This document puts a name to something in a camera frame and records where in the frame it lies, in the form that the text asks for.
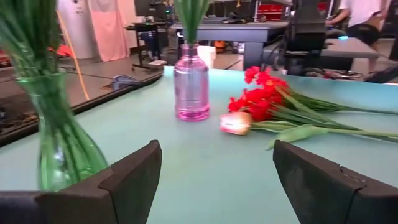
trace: pink curtain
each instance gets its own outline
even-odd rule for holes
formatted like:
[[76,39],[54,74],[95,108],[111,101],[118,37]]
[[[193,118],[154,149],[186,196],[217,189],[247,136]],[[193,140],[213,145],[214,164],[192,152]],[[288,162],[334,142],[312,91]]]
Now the pink curtain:
[[102,61],[108,62],[128,57],[129,48],[118,1],[89,0],[88,5]]

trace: teal table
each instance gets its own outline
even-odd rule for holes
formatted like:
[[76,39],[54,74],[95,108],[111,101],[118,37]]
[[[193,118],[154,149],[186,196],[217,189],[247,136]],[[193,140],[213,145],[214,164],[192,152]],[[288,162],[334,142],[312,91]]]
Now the teal table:
[[[286,77],[308,95],[380,110],[398,111],[398,86]],[[246,87],[243,73],[210,72],[211,118],[186,123],[174,117],[172,67],[151,86],[77,116],[110,163],[158,139],[164,157],[148,223],[298,223],[279,182],[273,134],[234,136],[218,129],[230,96]],[[331,118],[370,131],[398,133],[398,117],[335,113]],[[398,144],[327,134],[295,143],[369,177],[398,187]],[[0,190],[35,190],[39,135],[0,148]]]

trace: glass vase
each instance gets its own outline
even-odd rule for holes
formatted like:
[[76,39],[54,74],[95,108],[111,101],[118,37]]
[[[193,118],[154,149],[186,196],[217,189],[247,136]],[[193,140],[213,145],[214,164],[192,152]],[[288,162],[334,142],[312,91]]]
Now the glass vase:
[[175,114],[183,121],[201,121],[210,115],[209,76],[198,56],[198,45],[182,45],[174,66]]
[[99,147],[77,123],[65,90],[65,74],[16,78],[39,117],[39,187],[58,191],[107,168]]

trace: pink tulip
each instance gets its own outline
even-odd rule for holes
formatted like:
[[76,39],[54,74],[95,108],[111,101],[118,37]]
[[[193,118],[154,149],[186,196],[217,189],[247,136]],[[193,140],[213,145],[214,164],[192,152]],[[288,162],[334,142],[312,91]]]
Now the pink tulip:
[[220,129],[227,133],[245,135],[250,131],[251,115],[245,112],[232,112],[220,116]]

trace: pink glass bottle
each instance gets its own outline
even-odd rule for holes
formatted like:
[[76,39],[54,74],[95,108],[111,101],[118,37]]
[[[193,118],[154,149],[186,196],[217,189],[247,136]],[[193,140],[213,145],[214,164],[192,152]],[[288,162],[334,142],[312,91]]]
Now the pink glass bottle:
[[198,45],[182,45],[174,66],[175,115],[183,121],[201,121],[210,115],[208,68],[198,56]]

